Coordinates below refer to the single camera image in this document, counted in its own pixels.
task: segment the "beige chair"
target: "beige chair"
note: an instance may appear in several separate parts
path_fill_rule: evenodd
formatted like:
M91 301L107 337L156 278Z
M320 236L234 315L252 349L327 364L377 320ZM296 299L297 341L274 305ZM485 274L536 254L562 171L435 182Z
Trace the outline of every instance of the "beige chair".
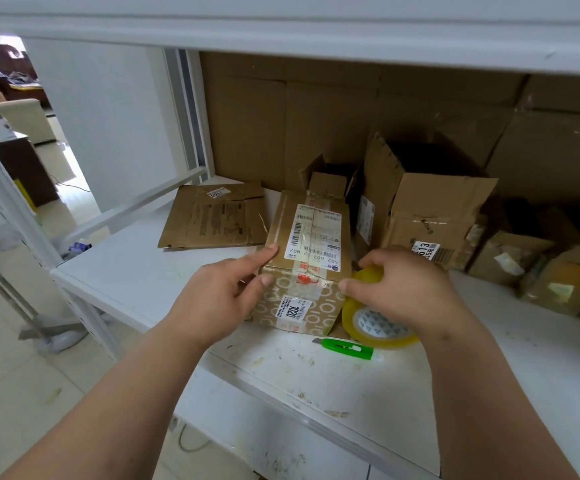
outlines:
M28 135L32 144L56 140L46 113L37 99L0 102L0 116L8 120L14 131Z

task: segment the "yellow tape roll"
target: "yellow tape roll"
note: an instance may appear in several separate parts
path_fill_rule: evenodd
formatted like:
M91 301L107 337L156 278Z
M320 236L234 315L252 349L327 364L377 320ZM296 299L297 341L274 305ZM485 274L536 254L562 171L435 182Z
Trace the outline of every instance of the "yellow tape roll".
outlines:
M364 283L378 283L383 277L383 268L368 266L354 274ZM354 298L347 297L342 310L343 328L363 345L382 349L395 349L418 342L418 337L409 328L390 322L379 312Z

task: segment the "person's right arm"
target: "person's right arm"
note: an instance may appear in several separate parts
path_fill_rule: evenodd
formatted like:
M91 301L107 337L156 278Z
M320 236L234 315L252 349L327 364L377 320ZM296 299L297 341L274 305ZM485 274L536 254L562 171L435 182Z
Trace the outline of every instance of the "person's right arm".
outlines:
M384 268L380 283L339 286L421 339L432 370L443 478L578 479L447 273L405 248L374 250L359 261L373 264Z

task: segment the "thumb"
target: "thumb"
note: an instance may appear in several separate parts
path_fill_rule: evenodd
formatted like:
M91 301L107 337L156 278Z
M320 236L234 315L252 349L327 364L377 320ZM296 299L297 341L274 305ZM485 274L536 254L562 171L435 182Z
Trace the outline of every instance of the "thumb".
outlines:
M339 289L346 295L365 303L366 305L372 305L372 298L374 294L372 293L372 287L375 283L362 283L359 280L353 280L352 278L346 278L341 280L338 284Z
M263 293L266 291L266 288L268 288L274 280L272 274L264 273L255 276L255 278L248 283L237 298L239 308L243 314L248 315L254 309L259 300L263 298Z

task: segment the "hand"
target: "hand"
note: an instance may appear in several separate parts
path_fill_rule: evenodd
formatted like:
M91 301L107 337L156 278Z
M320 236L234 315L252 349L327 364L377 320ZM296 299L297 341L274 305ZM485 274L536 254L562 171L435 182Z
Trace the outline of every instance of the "hand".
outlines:
M448 274L422 256L396 246L373 250L359 261L363 268L373 264L383 266L381 282L346 279L338 287L419 336L426 331L447 330L452 321L474 319Z
M201 266L163 319L171 329L205 351L242 323L273 281L254 272L277 254L272 244L239 259Z

